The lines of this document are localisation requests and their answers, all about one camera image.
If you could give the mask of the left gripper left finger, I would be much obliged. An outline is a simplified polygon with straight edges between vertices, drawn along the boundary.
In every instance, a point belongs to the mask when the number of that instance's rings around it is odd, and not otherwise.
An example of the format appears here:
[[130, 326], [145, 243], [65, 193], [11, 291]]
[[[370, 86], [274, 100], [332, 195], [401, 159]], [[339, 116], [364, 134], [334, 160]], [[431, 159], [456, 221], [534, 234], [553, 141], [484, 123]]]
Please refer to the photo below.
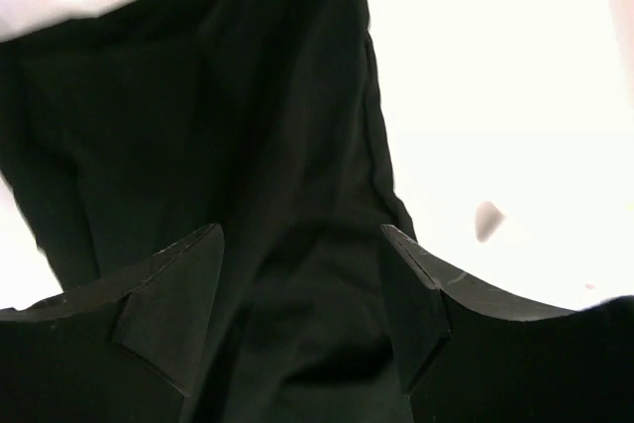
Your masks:
[[5, 422], [185, 422], [198, 399], [224, 236], [1, 313]]

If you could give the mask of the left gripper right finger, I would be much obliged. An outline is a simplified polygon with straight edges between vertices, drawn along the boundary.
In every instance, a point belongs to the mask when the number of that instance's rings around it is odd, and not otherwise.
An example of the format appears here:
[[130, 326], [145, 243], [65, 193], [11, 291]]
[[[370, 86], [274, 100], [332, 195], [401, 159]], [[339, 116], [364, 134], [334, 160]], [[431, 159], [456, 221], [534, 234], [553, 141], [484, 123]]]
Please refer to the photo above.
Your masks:
[[379, 274], [417, 422], [629, 422], [633, 300], [573, 311], [489, 284], [392, 225]]

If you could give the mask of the black trousers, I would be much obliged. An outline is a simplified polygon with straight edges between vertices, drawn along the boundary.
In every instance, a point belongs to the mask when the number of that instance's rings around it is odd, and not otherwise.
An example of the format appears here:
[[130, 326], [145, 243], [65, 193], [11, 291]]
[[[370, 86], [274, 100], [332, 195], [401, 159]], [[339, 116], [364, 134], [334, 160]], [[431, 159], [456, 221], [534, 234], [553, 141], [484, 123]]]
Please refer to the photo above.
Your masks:
[[367, 0], [136, 0], [1, 46], [1, 169], [60, 284], [221, 226], [189, 422], [408, 422]]

